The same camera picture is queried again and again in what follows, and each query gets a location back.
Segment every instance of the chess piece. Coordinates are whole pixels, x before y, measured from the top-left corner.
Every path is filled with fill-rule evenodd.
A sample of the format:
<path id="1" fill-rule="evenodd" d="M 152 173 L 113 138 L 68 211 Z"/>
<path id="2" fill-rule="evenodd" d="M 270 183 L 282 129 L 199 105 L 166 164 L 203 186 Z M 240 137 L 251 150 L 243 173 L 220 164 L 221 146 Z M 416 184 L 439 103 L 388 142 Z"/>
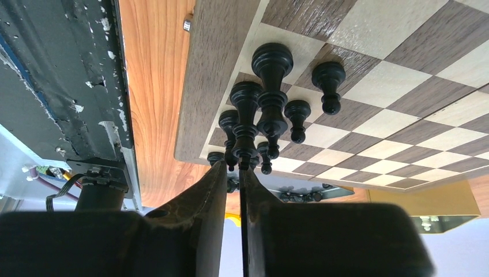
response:
<path id="1" fill-rule="evenodd" d="M 324 93 L 321 102 L 325 114 L 335 115 L 341 110 L 341 96 L 336 90 L 346 76 L 343 66 L 337 62 L 324 62 L 314 68 L 313 85 Z"/>
<path id="2" fill-rule="evenodd" d="M 238 112 L 235 110 L 225 111 L 219 116 L 219 127 L 226 133 L 228 140 L 224 143 L 226 152 L 224 160 L 229 166 L 229 171 L 234 171 L 234 166 L 238 164 L 238 158 L 232 154 L 232 149 L 236 144 L 236 136 L 232 132 L 232 128 L 238 124 Z"/>
<path id="3" fill-rule="evenodd" d="M 265 175 L 272 173 L 272 163 L 270 162 L 270 158 L 266 154 L 268 151 L 268 143 L 259 143 L 257 151 L 258 153 L 260 153 L 261 159 L 263 160 L 263 162 L 261 163 L 261 173 Z"/>
<path id="4" fill-rule="evenodd" d="M 207 155 L 207 161 L 210 163 L 210 166 L 213 166 L 220 160 L 224 160 L 224 154 L 221 152 L 211 152 Z"/>
<path id="5" fill-rule="evenodd" d="M 286 46 L 278 43 L 267 43 L 260 46 L 253 54 L 251 68 L 263 82 L 264 91 L 258 97 L 262 116 L 258 121 L 258 130 L 267 138 L 268 156 L 279 157 L 280 136 L 287 130 L 287 122 L 282 110 L 287 103 L 287 95 L 280 91 L 282 79 L 294 66 L 292 53 Z"/>
<path id="6" fill-rule="evenodd" d="M 261 86 L 254 82 L 239 82 L 231 89 L 230 100 L 238 110 L 239 117 L 238 124 L 232 129 L 236 136 L 232 154 L 239 158 L 240 170 L 248 170 L 251 158 L 258 155 L 254 144 L 258 129 L 253 124 L 253 119 L 258 109 L 258 95 L 261 92 Z"/>
<path id="7" fill-rule="evenodd" d="M 291 140 L 298 144 L 303 143 L 306 140 L 304 121 L 311 115 L 311 106 L 304 100 L 290 101 L 285 106 L 284 114 L 292 122 Z"/>
<path id="8" fill-rule="evenodd" d="M 255 170 L 255 168 L 257 167 L 257 165 L 259 164 L 259 157 L 258 155 L 256 157 L 253 157 L 250 159 L 250 167 L 251 169 Z"/>

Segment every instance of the chessboard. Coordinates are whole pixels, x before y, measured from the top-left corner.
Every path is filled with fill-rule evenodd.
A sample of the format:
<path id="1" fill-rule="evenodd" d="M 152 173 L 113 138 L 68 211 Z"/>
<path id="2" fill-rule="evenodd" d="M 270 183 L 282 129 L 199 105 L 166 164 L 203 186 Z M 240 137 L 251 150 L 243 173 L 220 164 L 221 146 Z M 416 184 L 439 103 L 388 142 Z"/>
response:
<path id="1" fill-rule="evenodd" d="M 219 115 L 235 109 L 234 84 L 261 83 L 251 57 L 269 42 L 294 57 L 281 90 L 312 110 L 304 143 L 291 142 L 290 132 L 280 137 L 272 175 L 402 192 L 489 173 L 487 1 L 259 1 L 195 158 L 224 152 Z M 313 68 L 326 61 L 347 74 L 336 115 L 323 113 L 323 92 L 311 82 Z M 262 141 L 259 134 L 255 143 Z"/>

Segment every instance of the captured chess piece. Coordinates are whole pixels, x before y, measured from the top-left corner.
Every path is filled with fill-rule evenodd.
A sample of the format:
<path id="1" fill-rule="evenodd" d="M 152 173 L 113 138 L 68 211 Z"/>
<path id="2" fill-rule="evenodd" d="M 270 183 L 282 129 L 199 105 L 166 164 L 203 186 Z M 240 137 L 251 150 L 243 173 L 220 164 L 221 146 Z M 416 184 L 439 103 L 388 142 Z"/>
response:
<path id="1" fill-rule="evenodd" d="M 282 79 L 294 66 L 292 53 L 286 46 L 278 43 L 267 43 L 260 46 L 253 54 L 251 68 L 260 77 L 264 91 L 258 97 L 262 116 L 258 121 L 258 130 L 267 138 L 268 156 L 279 157 L 278 140 L 287 130 L 287 122 L 282 110 L 287 103 L 287 95 L 280 91 Z"/>
<path id="2" fill-rule="evenodd" d="M 258 153 L 261 155 L 262 163 L 261 163 L 261 173 L 268 175 L 272 173 L 272 163 L 270 162 L 270 158 L 266 154 L 268 150 L 268 143 L 263 142 L 259 143 L 257 147 Z"/>
<path id="3" fill-rule="evenodd" d="M 259 165 L 259 157 L 258 155 L 256 157 L 251 158 L 250 160 L 250 167 L 251 169 L 255 170 L 255 168 Z"/>
<path id="4" fill-rule="evenodd" d="M 304 100 L 290 101 L 285 106 L 284 114 L 292 122 L 291 140 L 298 144 L 303 143 L 306 140 L 304 121 L 311 115 L 311 106 Z"/>
<path id="5" fill-rule="evenodd" d="M 258 155 L 254 144 L 258 129 L 253 124 L 253 119 L 258 109 L 258 95 L 261 92 L 261 86 L 254 82 L 239 82 L 231 89 L 230 100 L 239 115 L 238 124 L 232 130 L 236 136 L 232 154 L 239 158 L 240 170 L 248 170 L 251 158 Z"/>
<path id="6" fill-rule="evenodd" d="M 211 152 L 207 155 L 207 161 L 210 163 L 210 166 L 213 166 L 220 160 L 224 160 L 224 153 L 221 152 Z"/>
<path id="7" fill-rule="evenodd" d="M 346 78 L 345 69 L 338 62 L 324 62 L 313 70 L 313 85 L 324 93 L 322 111 L 335 115 L 341 110 L 341 96 L 336 92 Z"/>
<path id="8" fill-rule="evenodd" d="M 232 149 L 236 144 L 236 136 L 232 132 L 232 128 L 238 124 L 238 112 L 235 110 L 225 111 L 219 116 L 219 127 L 226 133 L 228 140 L 224 143 L 226 152 L 224 160 L 229 166 L 229 171 L 234 171 L 234 166 L 238 164 L 238 158 L 232 154 Z"/>

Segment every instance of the pawn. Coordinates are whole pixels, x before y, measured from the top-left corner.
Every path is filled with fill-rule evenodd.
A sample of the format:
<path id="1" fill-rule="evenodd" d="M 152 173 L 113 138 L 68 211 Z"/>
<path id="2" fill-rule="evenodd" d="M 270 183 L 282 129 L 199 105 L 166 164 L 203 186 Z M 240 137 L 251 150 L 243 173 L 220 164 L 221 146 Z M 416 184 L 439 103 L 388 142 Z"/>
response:
<path id="1" fill-rule="evenodd" d="M 306 140 L 304 121 L 311 115 L 311 106 L 304 100 L 290 101 L 285 106 L 284 114 L 292 122 L 291 140 L 297 144 L 303 143 Z"/>
<path id="2" fill-rule="evenodd" d="M 346 78 L 345 69 L 338 62 L 324 62 L 313 70 L 313 85 L 324 93 L 321 97 L 322 111 L 335 115 L 341 110 L 341 96 L 336 92 Z"/>
<path id="3" fill-rule="evenodd" d="M 219 127 L 226 133 L 228 140 L 224 143 L 226 152 L 224 160 L 229 166 L 229 171 L 234 171 L 234 166 L 238 164 L 238 158 L 232 154 L 232 149 L 236 144 L 236 136 L 232 132 L 232 128 L 238 124 L 238 112 L 235 110 L 225 111 L 219 116 Z"/>
<path id="4" fill-rule="evenodd" d="M 282 111 L 287 103 L 287 95 L 280 91 L 280 85 L 294 66 L 292 53 L 279 43 L 267 43 L 253 54 L 251 68 L 263 82 L 264 91 L 258 98 L 262 116 L 258 121 L 258 130 L 267 138 L 268 156 L 279 157 L 280 136 L 287 130 L 287 122 Z"/>
<path id="5" fill-rule="evenodd" d="M 254 143 L 258 129 L 253 124 L 253 119 L 258 109 L 258 95 L 261 92 L 261 86 L 254 82 L 239 82 L 231 89 L 230 100 L 238 110 L 238 124 L 232 129 L 236 136 L 232 154 L 239 158 L 240 170 L 248 170 L 251 159 L 258 155 Z"/>
<path id="6" fill-rule="evenodd" d="M 220 160 L 224 160 L 224 154 L 221 152 L 211 152 L 207 155 L 207 161 L 210 163 L 210 166 L 213 166 Z"/>
<path id="7" fill-rule="evenodd" d="M 270 158 L 267 155 L 268 143 L 259 143 L 257 151 L 260 153 L 261 159 L 263 160 L 263 162 L 261 163 L 261 173 L 265 175 L 272 173 L 272 163 L 270 162 Z"/>
<path id="8" fill-rule="evenodd" d="M 255 170 L 255 168 L 257 167 L 257 165 L 259 165 L 259 157 L 256 156 L 256 157 L 253 157 L 250 159 L 250 167 L 252 170 Z"/>

